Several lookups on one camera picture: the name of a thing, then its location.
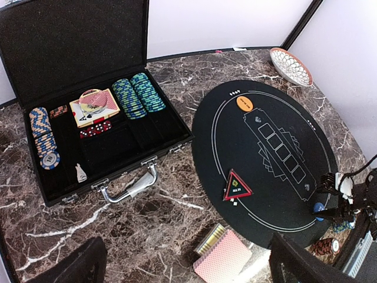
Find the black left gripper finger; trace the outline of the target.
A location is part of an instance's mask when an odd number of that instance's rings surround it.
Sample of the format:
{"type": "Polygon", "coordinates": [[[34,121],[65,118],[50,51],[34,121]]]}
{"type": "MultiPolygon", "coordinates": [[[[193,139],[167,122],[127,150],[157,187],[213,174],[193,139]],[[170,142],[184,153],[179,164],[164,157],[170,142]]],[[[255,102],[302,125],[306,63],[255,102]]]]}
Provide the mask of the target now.
{"type": "Polygon", "coordinates": [[[29,282],[103,282],[107,250],[101,237],[92,237],[56,266],[29,282]]]}

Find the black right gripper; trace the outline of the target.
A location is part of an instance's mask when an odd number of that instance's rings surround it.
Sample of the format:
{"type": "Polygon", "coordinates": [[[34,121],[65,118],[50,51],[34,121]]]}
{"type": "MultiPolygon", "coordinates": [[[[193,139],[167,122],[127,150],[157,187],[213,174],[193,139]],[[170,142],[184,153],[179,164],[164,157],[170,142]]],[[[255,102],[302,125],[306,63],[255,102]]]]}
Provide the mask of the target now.
{"type": "MultiPolygon", "coordinates": [[[[359,210],[376,210],[376,168],[368,173],[363,183],[354,184],[347,177],[340,184],[343,173],[327,173],[320,177],[318,193],[339,194],[337,208],[313,212],[316,218],[335,223],[351,221],[359,210]]],[[[336,268],[318,260],[290,238],[274,233],[270,241],[270,272],[273,282],[285,282],[284,266],[299,282],[356,282],[336,268]]]]}

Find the blue round blind button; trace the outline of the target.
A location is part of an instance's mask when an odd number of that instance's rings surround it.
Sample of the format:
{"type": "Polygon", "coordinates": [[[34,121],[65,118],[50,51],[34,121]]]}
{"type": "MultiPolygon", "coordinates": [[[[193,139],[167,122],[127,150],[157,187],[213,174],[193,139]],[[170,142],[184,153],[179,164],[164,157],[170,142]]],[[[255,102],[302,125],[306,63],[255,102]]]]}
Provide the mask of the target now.
{"type": "MultiPolygon", "coordinates": [[[[314,213],[320,212],[320,211],[323,211],[324,209],[325,209],[324,205],[320,202],[317,202],[317,203],[315,203],[315,205],[313,207],[313,212],[314,213]]],[[[316,217],[316,219],[320,222],[324,220],[323,218],[320,218],[320,217],[316,217]]]]}

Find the brown poker chip stack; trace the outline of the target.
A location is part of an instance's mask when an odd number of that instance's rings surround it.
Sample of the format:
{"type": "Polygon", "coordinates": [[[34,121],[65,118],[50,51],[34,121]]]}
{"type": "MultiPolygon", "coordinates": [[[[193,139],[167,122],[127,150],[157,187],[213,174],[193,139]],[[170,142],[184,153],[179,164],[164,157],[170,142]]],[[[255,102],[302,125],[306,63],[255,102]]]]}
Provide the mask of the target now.
{"type": "Polygon", "coordinates": [[[315,255],[335,255],[340,251],[340,243],[336,238],[321,239],[310,246],[315,255]]]}

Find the orange round blind button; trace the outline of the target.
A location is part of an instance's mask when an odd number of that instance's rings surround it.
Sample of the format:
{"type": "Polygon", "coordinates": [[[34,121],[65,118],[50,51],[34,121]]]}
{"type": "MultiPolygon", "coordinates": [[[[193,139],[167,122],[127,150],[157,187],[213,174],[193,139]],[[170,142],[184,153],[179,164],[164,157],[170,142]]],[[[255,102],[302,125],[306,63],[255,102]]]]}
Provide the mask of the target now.
{"type": "Polygon", "coordinates": [[[245,96],[238,96],[236,98],[236,104],[239,107],[239,109],[247,113],[252,111],[254,108],[252,101],[245,96]]]}

